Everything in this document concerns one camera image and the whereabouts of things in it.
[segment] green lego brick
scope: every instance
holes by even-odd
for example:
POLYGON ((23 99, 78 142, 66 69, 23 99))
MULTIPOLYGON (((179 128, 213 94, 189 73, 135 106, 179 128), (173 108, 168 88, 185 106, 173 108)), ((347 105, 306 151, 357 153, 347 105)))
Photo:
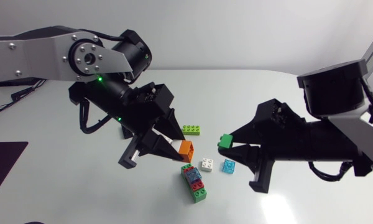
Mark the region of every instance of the green lego brick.
POLYGON ((185 178, 185 176, 184 175, 181 175, 181 176, 185 180, 186 186, 188 187, 189 192, 191 193, 192 199, 195 203, 198 203, 198 202, 206 199, 207 191, 204 187, 194 192, 192 190, 192 188, 189 186, 189 183, 188 183, 187 179, 185 178))
POLYGON ((219 149, 229 149, 230 147, 232 147, 232 138, 233 136, 230 134, 222 135, 219 139, 221 141, 217 144, 219 149))
POLYGON ((182 134, 184 135, 200 135, 200 126, 199 125, 184 125, 182 126, 182 134))
POLYGON ((187 165, 181 167, 181 175, 183 176, 184 175, 184 170, 191 167, 191 166, 192 166, 192 164, 187 164, 187 165))

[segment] robotic arm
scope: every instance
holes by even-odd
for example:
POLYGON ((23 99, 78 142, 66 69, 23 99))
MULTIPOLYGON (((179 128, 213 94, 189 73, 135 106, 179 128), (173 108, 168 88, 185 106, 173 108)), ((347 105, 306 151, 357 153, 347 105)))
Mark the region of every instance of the robotic arm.
POLYGON ((249 185, 256 192, 268 192, 275 161, 308 161, 326 181, 339 181, 352 166, 355 176, 366 176, 373 170, 373 93, 366 73, 365 60, 357 60, 300 75, 306 108, 319 121, 307 123, 286 103, 269 100, 251 122, 221 138, 218 152, 255 173, 249 185), (329 175, 313 161, 343 163, 338 175, 329 175))
POLYGON ((0 82, 20 78, 74 81, 71 101, 80 105, 80 128, 93 133, 111 118, 134 133, 119 163, 136 166, 136 157, 146 154, 177 161, 182 157, 165 140, 185 139, 170 108, 173 95, 164 85, 149 83, 130 88, 150 65, 152 54, 132 30, 113 37, 91 30, 63 26, 32 30, 13 37, 0 37, 0 82), (119 42, 105 49, 101 39, 119 42), (90 101, 108 115, 87 127, 90 101))

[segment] white tabletop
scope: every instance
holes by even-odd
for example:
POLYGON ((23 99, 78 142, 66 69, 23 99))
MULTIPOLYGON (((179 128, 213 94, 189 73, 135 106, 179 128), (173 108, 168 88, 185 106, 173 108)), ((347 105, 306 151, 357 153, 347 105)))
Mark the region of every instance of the white tabletop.
MULTIPOLYGON (((276 162, 269 194, 254 192, 253 174, 236 164, 220 171, 225 157, 216 144, 249 122, 257 105, 277 98, 308 121, 296 76, 263 70, 149 70, 135 86, 165 83, 175 98, 179 125, 200 125, 192 164, 214 159, 201 171, 206 200, 194 204, 181 162, 139 157, 126 170, 117 162, 130 139, 110 121, 93 134, 79 129, 79 107, 68 99, 69 82, 47 82, 0 113, 0 141, 28 141, 0 187, 0 224, 27 223, 373 223, 373 173, 340 182, 317 178, 306 162, 276 162)), ((9 101, 8 96, 0 103, 9 101)), ((91 107, 89 124, 105 114, 91 107)), ((339 163, 316 163, 336 173, 339 163)))

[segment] white wall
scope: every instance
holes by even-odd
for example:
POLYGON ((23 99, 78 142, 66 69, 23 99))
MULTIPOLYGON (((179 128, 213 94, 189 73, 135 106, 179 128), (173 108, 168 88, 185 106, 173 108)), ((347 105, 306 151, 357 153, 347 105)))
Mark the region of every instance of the white wall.
POLYGON ((134 29, 153 52, 151 68, 299 75, 363 56, 373 0, 0 0, 0 35, 54 25, 134 29))

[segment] light blue lego brick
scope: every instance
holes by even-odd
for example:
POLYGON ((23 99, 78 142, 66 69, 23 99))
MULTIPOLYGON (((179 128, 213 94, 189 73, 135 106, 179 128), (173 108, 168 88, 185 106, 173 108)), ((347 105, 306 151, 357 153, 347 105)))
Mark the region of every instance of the light blue lego brick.
POLYGON ((228 173, 228 174, 233 174, 234 171, 235 171, 235 162, 229 161, 226 159, 224 161, 223 172, 228 173))
POLYGON ((185 178, 190 185, 196 183, 197 181, 201 180, 201 175, 198 169, 195 167, 192 170, 189 170, 185 173, 185 178))

